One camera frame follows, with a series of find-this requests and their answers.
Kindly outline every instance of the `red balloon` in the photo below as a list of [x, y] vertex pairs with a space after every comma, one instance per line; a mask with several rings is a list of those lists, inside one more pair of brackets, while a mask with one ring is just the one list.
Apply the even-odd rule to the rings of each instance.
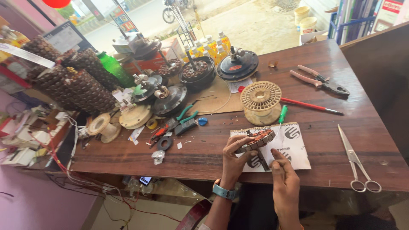
[[64, 8], [68, 6], [71, 0], [43, 0], [43, 2], [52, 8]]

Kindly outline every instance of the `phone screen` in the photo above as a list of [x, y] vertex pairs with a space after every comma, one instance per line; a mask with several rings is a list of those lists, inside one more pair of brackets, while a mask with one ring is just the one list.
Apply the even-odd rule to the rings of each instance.
[[144, 184], [144, 185], [148, 185], [149, 182], [151, 181], [151, 179], [152, 179], [152, 177], [144, 177], [144, 176], [141, 176], [141, 178], [139, 179], [139, 181], [142, 182], [142, 184]]

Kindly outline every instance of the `cardboard sheet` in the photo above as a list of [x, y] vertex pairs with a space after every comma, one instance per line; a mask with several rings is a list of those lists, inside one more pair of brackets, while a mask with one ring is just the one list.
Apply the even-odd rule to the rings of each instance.
[[187, 112], [187, 115], [192, 115], [196, 110], [199, 110], [198, 115], [243, 111], [239, 92], [232, 93], [229, 102], [223, 108], [214, 111], [229, 99], [229, 89], [219, 76], [216, 76], [209, 88], [196, 94], [189, 94], [188, 97], [187, 105], [192, 104], [195, 100], [199, 101]]

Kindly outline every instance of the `white bucket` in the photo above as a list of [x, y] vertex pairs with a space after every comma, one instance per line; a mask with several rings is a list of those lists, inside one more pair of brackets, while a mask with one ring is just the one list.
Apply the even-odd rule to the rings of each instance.
[[295, 25], [297, 26], [298, 32], [300, 32], [300, 21], [308, 17], [309, 12], [310, 12], [309, 7], [298, 7], [297, 9], [294, 10]]
[[308, 34], [315, 31], [316, 17], [307, 17], [300, 21], [300, 34]]

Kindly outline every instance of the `wrist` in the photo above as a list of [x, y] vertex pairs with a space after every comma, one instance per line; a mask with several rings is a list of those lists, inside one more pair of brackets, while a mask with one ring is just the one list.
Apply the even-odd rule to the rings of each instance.
[[226, 179], [222, 177], [219, 186], [227, 190], [233, 190], [237, 180]]
[[282, 230], [301, 229], [298, 208], [277, 213]]

